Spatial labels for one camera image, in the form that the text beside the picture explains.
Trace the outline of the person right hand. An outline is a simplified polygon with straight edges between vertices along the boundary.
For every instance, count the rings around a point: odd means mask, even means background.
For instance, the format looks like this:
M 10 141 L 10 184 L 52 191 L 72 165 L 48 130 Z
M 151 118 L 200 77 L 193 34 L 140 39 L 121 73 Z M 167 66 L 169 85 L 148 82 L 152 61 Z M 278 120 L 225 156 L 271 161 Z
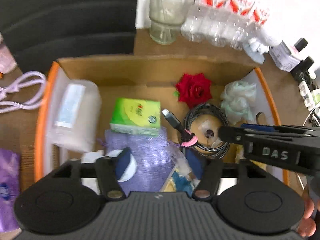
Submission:
M 311 218 L 313 211 L 315 210 L 315 204 L 313 200 L 310 198 L 309 193 L 305 191 L 302 194 L 302 198 L 305 204 L 305 211 L 302 220 L 300 221 L 297 232 L 302 237 L 310 237 L 316 231 L 316 223 Z

